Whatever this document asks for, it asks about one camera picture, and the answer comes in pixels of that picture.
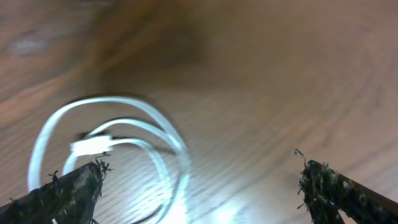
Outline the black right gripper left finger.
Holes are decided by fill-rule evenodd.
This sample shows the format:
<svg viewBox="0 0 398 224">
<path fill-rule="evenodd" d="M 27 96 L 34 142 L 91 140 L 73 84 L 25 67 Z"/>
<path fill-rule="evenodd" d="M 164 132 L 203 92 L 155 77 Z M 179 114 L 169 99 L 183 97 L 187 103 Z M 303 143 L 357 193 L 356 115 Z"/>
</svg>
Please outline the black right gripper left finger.
<svg viewBox="0 0 398 224">
<path fill-rule="evenodd" d="M 103 181 L 110 171 L 100 156 L 70 173 L 59 177 L 50 174 L 52 181 L 31 190 L 27 195 L 10 199 L 1 207 L 3 224 L 91 224 L 95 205 L 102 196 Z"/>
</svg>

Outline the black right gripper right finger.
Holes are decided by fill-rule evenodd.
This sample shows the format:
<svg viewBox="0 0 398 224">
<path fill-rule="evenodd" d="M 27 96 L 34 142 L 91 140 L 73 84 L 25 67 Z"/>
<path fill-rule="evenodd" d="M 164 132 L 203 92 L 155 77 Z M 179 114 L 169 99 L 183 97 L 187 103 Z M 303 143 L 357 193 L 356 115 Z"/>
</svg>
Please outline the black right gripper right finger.
<svg viewBox="0 0 398 224">
<path fill-rule="evenodd" d="M 397 202 L 331 169 L 304 160 L 299 192 L 314 224 L 344 224 L 340 212 L 359 224 L 397 224 Z"/>
</svg>

